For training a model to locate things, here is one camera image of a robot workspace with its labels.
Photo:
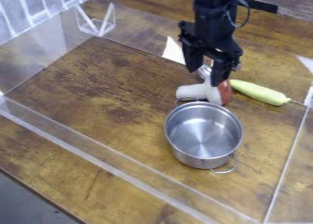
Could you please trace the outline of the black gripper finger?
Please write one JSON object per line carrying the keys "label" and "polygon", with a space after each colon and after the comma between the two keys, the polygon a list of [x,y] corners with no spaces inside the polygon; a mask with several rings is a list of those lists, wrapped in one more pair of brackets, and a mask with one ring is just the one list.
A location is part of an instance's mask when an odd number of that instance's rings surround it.
{"label": "black gripper finger", "polygon": [[184,43],[182,51],[188,71],[196,72],[204,65],[206,50],[198,45]]}
{"label": "black gripper finger", "polygon": [[214,59],[210,73],[210,83],[217,87],[231,76],[233,62],[229,59]]}

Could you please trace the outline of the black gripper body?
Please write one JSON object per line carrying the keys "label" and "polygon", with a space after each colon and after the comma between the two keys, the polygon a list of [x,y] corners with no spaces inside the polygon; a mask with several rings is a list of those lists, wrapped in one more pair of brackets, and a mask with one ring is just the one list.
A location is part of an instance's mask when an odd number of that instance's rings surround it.
{"label": "black gripper body", "polygon": [[235,41],[235,27],[228,23],[218,25],[216,22],[200,23],[180,21],[181,29],[178,41],[201,46],[206,50],[205,57],[214,59],[229,59],[233,62],[233,68],[240,64],[240,57],[244,54],[243,48]]}

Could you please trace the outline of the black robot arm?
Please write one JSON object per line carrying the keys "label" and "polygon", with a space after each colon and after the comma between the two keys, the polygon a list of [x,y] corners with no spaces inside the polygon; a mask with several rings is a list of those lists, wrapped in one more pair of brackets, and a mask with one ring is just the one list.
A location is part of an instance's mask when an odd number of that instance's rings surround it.
{"label": "black robot arm", "polygon": [[178,41],[189,72],[205,64],[205,57],[213,60],[210,84],[217,87],[239,69],[244,50],[235,41],[236,13],[239,0],[194,0],[194,21],[180,21]]}

